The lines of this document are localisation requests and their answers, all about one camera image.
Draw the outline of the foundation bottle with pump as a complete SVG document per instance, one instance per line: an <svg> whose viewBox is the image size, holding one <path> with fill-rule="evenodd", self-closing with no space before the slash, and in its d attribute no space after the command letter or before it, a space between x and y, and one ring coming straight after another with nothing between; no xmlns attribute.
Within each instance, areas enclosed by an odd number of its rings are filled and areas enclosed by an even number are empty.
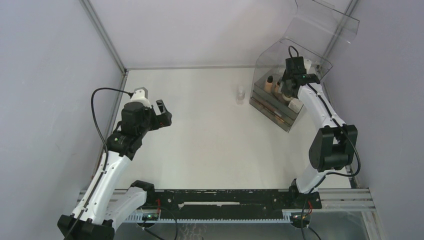
<svg viewBox="0 0 424 240"><path fill-rule="evenodd" d="M271 93L272 93L272 95L273 95L276 99L280 99L280 98L281 98L280 86L281 86L281 83L277 81L277 82L275 83L274 87L273 87L272 92L271 92Z"/></svg>

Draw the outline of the gold round jar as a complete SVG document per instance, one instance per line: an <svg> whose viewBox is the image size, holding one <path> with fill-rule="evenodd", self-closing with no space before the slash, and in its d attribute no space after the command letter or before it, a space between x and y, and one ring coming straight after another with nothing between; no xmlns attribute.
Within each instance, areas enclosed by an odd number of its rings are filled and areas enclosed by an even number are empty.
<svg viewBox="0 0 424 240"><path fill-rule="evenodd" d="M288 105L294 98L290 96L286 96L284 93L281 94L281 98Z"/></svg>

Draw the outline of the white cube box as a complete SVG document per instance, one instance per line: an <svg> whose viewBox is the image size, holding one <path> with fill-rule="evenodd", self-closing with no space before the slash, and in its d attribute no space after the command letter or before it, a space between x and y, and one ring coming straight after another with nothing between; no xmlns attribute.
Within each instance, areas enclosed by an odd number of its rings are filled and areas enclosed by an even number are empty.
<svg viewBox="0 0 424 240"><path fill-rule="evenodd" d="M288 104L288 107L296 114L300 113L303 106L304 104L297 98L293 98Z"/></svg>

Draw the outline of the square foundation bottle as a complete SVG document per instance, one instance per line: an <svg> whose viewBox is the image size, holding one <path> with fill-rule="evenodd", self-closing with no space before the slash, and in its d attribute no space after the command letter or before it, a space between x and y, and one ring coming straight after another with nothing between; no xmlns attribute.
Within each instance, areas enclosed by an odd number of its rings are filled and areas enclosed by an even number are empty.
<svg viewBox="0 0 424 240"><path fill-rule="evenodd" d="M274 78L273 78L272 75L270 75L270 76L267 77L266 81L264 82L263 90L266 93L269 93L269 94L271 93L272 87L273 87L273 81L274 81Z"/></svg>

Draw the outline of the clear acrylic organizer box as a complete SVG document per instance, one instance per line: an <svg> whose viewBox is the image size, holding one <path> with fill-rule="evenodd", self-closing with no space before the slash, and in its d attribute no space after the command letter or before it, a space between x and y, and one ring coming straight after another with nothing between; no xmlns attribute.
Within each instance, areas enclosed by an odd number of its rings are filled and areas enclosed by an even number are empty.
<svg viewBox="0 0 424 240"><path fill-rule="evenodd" d="M339 11L325 0L294 0L282 38L257 59L249 103L284 131L303 108L299 88L321 83L357 36L356 3Z"/></svg>

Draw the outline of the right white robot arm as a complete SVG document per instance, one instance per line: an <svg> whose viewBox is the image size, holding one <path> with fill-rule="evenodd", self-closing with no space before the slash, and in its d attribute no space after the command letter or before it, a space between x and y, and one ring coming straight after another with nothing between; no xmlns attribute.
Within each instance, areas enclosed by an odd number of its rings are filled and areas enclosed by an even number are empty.
<svg viewBox="0 0 424 240"><path fill-rule="evenodd" d="M281 79L282 94L303 103L317 128L308 150L309 165L293 181L297 189L289 194L289 203L295 208L302 208L309 201L308 194L316 192L327 176L351 178L359 173L340 172L351 165L354 158L359 158L356 149L358 130L355 125L346 124L335 112L317 75L307 72L302 56L291 56L285 64Z"/></svg>

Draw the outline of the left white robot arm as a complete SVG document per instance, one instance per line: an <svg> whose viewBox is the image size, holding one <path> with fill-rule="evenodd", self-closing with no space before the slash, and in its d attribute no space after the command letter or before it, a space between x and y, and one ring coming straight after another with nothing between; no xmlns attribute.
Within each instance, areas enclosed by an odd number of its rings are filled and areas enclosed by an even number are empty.
<svg viewBox="0 0 424 240"><path fill-rule="evenodd" d="M121 111L121 121L106 140L106 152L86 193L70 215L61 215L57 226L66 240L112 240L123 221L138 207L153 207L157 196L140 186L131 186L123 199L109 204L117 182L142 146L144 136L172 124L164 102L156 101L160 114L141 101L130 101Z"/></svg>

